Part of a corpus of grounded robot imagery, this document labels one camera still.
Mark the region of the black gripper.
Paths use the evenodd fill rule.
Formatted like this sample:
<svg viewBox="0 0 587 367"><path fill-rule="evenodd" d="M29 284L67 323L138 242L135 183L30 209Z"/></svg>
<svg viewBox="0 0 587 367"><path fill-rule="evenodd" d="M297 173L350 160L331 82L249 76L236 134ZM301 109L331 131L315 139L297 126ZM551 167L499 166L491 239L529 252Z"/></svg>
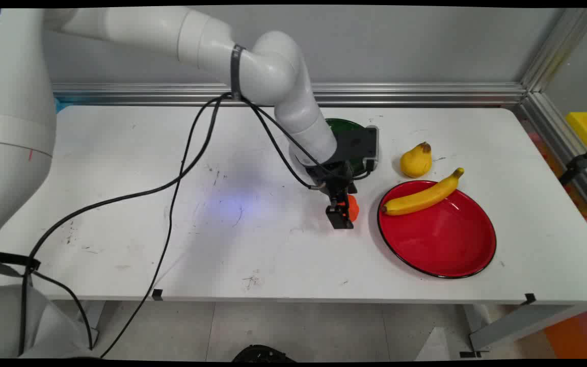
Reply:
<svg viewBox="0 0 587 367"><path fill-rule="evenodd" d="M347 203L349 194L356 194L357 188L352 178L355 170L350 160L338 161L331 164L323 164L326 170L320 166L308 166L306 172L312 181L321 186L320 191L329 198L329 206L326 207L326 216L334 229L352 229L356 215L349 213Z"/></svg>

